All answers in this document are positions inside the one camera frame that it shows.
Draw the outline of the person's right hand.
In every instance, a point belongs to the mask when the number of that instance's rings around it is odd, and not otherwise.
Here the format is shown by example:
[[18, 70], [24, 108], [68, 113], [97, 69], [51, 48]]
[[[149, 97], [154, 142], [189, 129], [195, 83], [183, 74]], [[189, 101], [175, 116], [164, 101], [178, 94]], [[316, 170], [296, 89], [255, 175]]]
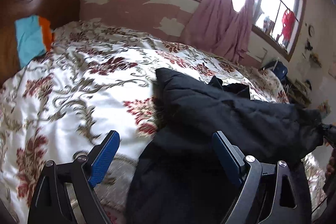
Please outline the person's right hand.
[[324, 139], [333, 147], [333, 151], [331, 153], [331, 157], [326, 166], [325, 172], [325, 185], [323, 190], [325, 192], [329, 191], [330, 186], [333, 184], [335, 177], [335, 123], [326, 125], [324, 128]]

